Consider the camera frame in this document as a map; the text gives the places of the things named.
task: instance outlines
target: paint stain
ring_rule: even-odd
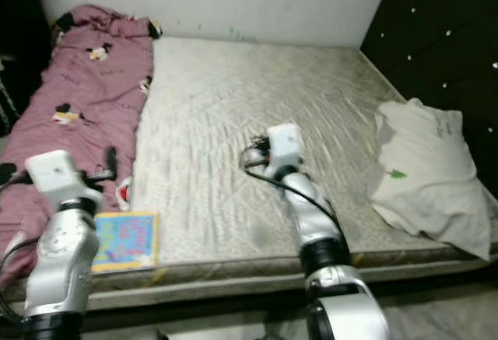
[[[238,42],[248,42],[248,43],[257,43],[255,37],[249,37],[247,35],[243,35],[240,31],[235,31],[233,27],[229,27],[230,36],[233,37]]]

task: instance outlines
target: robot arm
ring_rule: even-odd
[[[248,156],[257,163],[268,158],[262,175],[250,175],[284,188],[293,240],[306,278],[310,339],[390,339],[382,310],[351,266],[348,245],[335,214],[326,210],[331,208],[329,201],[323,190],[299,171],[298,127],[285,124],[270,128],[268,137],[259,138]],[[246,172],[248,166],[253,165],[245,163]]]
[[[37,190],[55,210],[37,245],[37,265],[26,285],[23,338],[79,339],[86,310],[90,270],[99,247],[93,217],[103,195],[91,187],[116,176],[113,168],[87,177],[66,151],[53,151],[26,161]]]

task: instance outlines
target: mattress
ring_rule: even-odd
[[[154,63],[132,208],[160,213],[159,263],[95,275],[90,309],[302,287],[278,192],[237,167],[251,136],[286,122],[300,126],[305,170],[333,202],[367,281],[486,265],[395,230],[370,207],[365,186],[377,153],[374,111],[402,97],[361,52],[163,38],[154,44]],[[498,221],[492,224],[494,259]]]

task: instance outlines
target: pink blanket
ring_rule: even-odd
[[[118,178],[102,185],[104,210],[119,210],[115,190],[132,174],[135,130],[153,74],[151,37],[160,31],[148,19],[93,5],[73,9],[57,25],[61,33],[43,85],[0,161],[20,172],[28,157],[65,149],[80,169],[95,173],[105,167],[105,149],[114,146]],[[0,252],[40,236],[53,211],[33,185],[7,187],[0,198]],[[17,252],[0,283],[29,273],[35,262],[34,248]]]

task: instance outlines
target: children's book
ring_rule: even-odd
[[[100,246],[93,259],[93,272],[122,272],[156,265],[158,213],[100,213],[95,222]]]

